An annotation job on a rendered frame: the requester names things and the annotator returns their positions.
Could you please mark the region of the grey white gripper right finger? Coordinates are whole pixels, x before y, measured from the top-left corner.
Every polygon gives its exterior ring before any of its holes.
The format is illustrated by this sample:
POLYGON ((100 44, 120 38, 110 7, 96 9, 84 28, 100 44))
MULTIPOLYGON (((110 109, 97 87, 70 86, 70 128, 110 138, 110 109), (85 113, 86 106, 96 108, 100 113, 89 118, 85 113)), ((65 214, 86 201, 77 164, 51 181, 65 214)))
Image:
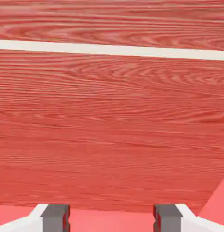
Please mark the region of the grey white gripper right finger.
POLYGON ((224 225, 197 217, 186 204, 155 204, 153 232, 224 232, 224 225))

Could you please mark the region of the red wood cabinet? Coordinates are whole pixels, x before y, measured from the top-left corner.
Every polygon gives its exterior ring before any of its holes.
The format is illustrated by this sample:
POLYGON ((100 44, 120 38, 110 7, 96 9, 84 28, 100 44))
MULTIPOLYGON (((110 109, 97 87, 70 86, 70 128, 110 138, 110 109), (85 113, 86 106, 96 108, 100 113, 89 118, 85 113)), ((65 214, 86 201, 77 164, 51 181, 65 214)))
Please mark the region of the red wood cabinet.
POLYGON ((0 39, 0 50, 224 61, 223 50, 0 39))

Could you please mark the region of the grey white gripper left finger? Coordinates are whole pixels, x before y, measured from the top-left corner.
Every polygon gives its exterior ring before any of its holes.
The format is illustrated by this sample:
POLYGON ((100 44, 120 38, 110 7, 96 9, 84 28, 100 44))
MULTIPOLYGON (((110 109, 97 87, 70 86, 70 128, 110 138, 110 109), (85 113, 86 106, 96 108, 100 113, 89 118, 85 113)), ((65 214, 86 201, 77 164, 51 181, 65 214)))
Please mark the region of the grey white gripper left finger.
POLYGON ((0 232, 70 232, 69 204, 37 204, 26 217, 0 225, 0 232))

